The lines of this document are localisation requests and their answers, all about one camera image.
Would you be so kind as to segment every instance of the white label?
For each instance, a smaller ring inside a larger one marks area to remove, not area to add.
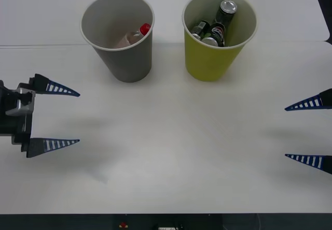
[[[201,22],[198,24],[198,27],[199,27],[200,29],[203,29],[205,25],[206,25],[206,23],[203,22],[203,21],[201,21]]]

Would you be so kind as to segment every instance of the can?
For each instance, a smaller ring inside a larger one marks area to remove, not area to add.
[[[237,10],[238,7],[235,2],[231,0],[223,0],[220,3],[214,22],[219,22],[224,25],[224,28],[227,28]]]
[[[202,39],[202,36],[208,31],[210,24],[207,21],[201,20],[192,29],[191,34],[198,40]]]
[[[203,43],[214,47],[224,47],[225,28],[219,22],[213,23],[202,40]]]

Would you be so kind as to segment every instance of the bottle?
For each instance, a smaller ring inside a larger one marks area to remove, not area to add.
[[[149,32],[150,28],[151,28],[151,26],[148,23],[144,23],[138,31],[128,32],[119,41],[119,43],[115,46],[115,48],[128,47],[130,45],[135,44]]]

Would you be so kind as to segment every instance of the table surface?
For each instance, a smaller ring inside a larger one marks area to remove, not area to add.
[[[81,93],[38,95],[32,133],[80,143],[26,159],[0,138],[0,213],[332,212],[332,176],[284,156],[332,155],[329,111],[284,111],[331,87],[328,43],[251,42],[214,83],[183,44],[155,43],[134,84],[90,46],[0,55],[9,88],[40,73]]]
[[[80,18],[93,0],[0,0],[0,46],[86,44]],[[189,0],[147,0],[156,16],[157,43],[183,42],[182,10]],[[329,38],[317,0],[248,0],[255,7],[258,40]]]

